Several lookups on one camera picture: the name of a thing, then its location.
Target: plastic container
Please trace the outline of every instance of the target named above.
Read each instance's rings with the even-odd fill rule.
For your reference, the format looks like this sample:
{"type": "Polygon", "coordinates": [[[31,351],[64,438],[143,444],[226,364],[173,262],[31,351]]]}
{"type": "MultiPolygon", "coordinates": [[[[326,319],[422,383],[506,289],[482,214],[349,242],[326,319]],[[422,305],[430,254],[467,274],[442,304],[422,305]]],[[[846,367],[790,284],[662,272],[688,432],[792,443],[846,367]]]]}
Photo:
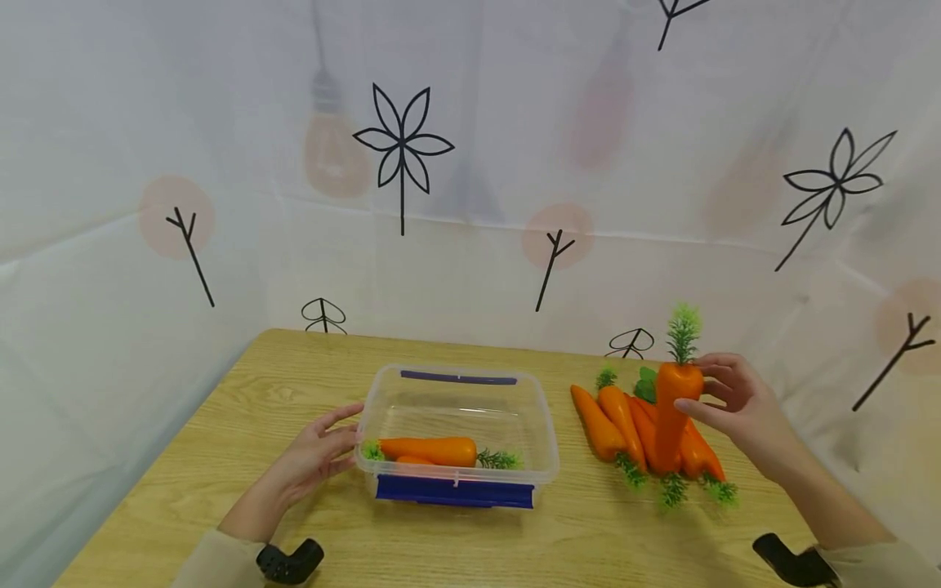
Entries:
{"type": "Polygon", "coordinates": [[[375,375],[359,431],[366,440],[470,437],[478,452],[521,458],[520,469],[453,468],[370,460],[357,448],[378,499],[533,508],[559,472],[546,395],[527,373],[387,365],[375,375]]]}

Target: flower drawing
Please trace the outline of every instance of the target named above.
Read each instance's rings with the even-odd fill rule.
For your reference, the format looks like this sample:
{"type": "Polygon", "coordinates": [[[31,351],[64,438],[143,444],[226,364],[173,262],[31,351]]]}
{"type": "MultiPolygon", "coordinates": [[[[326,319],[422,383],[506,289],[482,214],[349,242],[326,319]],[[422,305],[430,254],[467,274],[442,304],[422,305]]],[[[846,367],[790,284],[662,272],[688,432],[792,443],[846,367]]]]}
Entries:
{"type": "Polygon", "coordinates": [[[873,173],[864,172],[885,151],[897,132],[892,131],[888,135],[880,137],[861,153],[856,154],[853,133],[849,129],[843,129],[843,132],[839,134],[837,143],[830,150],[829,168],[801,169],[785,174],[785,182],[810,196],[795,206],[781,222],[781,225],[792,225],[808,218],[810,220],[807,221],[804,232],[801,233],[794,246],[788,251],[788,255],[775,267],[775,272],[780,270],[785,262],[790,259],[797,246],[804,241],[807,233],[810,232],[810,228],[817,222],[817,219],[823,216],[823,224],[826,225],[828,230],[831,230],[837,225],[837,221],[843,214],[848,195],[866,194],[883,185],[882,178],[873,173]]]}
{"type": "Polygon", "coordinates": [[[428,117],[431,88],[416,94],[406,106],[403,115],[389,100],[382,88],[373,84],[373,104],[382,128],[369,127],[353,137],[366,147],[384,153],[379,162],[378,187],[399,179],[399,218],[402,234],[406,234],[406,174],[425,194],[430,194],[428,168],[423,156],[447,153],[455,146],[438,135],[420,133],[428,117]]]}

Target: sleeve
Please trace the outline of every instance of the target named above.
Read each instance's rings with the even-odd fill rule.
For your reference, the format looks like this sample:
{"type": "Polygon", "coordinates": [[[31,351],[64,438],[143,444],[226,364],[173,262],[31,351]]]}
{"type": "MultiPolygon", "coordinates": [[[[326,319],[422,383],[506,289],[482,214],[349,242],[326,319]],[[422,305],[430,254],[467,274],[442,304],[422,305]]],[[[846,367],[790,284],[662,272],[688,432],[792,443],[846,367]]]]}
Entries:
{"type": "Polygon", "coordinates": [[[203,535],[170,588],[263,588],[264,576],[255,564],[263,548],[264,543],[213,529],[203,535]]]}
{"type": "Polygon", "coordinates": [[[941,571],[902,541],[818,552],[843,588],[941,588],[941,571]]]}

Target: blue latch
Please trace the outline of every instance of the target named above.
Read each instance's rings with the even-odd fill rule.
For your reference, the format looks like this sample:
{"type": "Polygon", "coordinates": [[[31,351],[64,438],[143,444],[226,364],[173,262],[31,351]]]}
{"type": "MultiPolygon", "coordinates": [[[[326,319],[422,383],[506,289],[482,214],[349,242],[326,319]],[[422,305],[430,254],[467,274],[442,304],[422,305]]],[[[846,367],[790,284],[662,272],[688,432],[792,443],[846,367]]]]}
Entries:
{"type": "Polygon", "coordinates": [[[508,506],[533,508],[532,484],[459,482],[440,478],[380,474],[375,497],[387,501],[409,501],[449,506],[508,506]]]}

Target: right hand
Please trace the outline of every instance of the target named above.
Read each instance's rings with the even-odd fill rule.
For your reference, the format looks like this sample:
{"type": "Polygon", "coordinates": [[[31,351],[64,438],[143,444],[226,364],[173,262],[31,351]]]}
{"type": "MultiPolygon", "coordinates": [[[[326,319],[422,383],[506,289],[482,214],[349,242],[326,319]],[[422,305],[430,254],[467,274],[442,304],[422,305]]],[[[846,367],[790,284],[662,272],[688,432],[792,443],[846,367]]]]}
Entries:
{"type": "Polygon", "coordinates": [[[790,426],[774,391],[748,361],[729,353],[712,353],[695,362],[707,380],[703,392],[725,406],[677,400],[680,412],[725,433],[766,478],[782,484],[788,477],[817,463],[790,426]]]}

